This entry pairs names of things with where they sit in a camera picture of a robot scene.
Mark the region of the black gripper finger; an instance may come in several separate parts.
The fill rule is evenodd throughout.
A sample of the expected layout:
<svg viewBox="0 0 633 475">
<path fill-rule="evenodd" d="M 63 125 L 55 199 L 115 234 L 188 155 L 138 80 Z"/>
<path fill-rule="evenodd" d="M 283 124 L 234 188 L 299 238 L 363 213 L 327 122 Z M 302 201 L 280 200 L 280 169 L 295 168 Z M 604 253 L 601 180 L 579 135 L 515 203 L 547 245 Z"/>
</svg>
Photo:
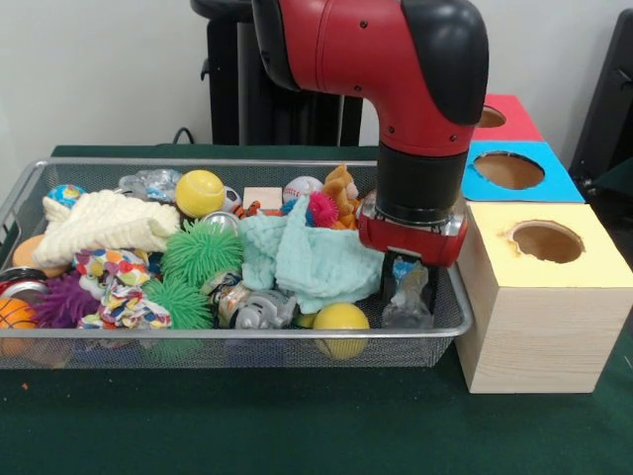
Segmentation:
<svg viewBox="0 0 633 475">
<path fill-rule="evenodd" d="M 388 250 L 385 253 L 381 276 L 381 300 L 384 305 L 388 305 L 397 289 L 397 280 L 394 276 L 394 263 L 398 255 Z"/>
<path fill-rule="evenodd" d="M 438 268 L 435 266 L 428 266 L 427 276 L 427 283 L 422 290 L 422 301 L 425 304 L 429 314 L 433 316 L 437 294 Z"/>
</svg>

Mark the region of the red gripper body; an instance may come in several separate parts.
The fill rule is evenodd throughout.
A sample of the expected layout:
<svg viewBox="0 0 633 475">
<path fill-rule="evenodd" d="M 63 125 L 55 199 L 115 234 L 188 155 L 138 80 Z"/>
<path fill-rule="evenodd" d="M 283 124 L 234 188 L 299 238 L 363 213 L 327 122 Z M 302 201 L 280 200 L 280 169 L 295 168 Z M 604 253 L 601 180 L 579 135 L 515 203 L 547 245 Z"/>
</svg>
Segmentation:
<svg viewBox="0 0 633 475">
<path fill-rule="evenodd" d="M 440 224 L 397 223 L 378 211 L 375 197 L 366 197 L 356 213 L 361 242 L 370 248 L 418 258 L 430 266 L 450 267 L 458 258 L 467 233 L 463 213 L 452 213 Z"/>
</svg>

